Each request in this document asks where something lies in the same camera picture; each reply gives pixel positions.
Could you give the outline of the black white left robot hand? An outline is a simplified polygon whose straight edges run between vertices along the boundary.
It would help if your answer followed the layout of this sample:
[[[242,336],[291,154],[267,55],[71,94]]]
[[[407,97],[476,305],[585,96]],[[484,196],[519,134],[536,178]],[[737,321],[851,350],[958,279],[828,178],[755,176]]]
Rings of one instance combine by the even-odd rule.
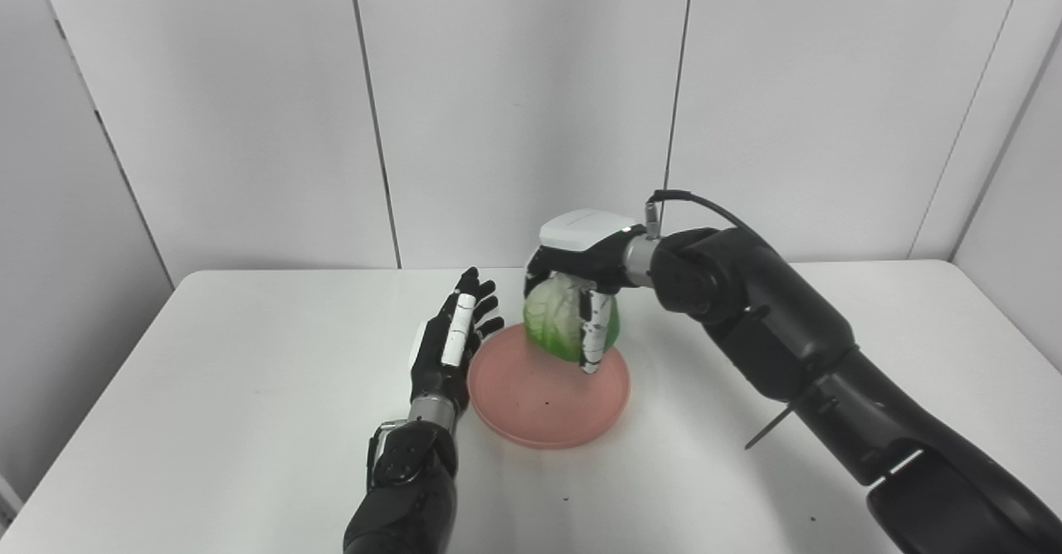
[[[506,328],[492,279],[477,267],[464,271],[436,315],[427,321],[411,367],[411,396],[444,396],[461,416],[470,402],[468,373],[486,339]]]

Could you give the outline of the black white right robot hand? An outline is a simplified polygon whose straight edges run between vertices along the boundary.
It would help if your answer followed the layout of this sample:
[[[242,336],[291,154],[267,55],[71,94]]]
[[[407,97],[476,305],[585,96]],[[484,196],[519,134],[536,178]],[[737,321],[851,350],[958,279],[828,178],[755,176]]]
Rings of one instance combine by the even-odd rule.
[[[535,346],[598,373],[618,337],[618,292],[633,285],[627,248],[641,233],[634,219],[593,209],[543,224],[524,283],[524,331]]]

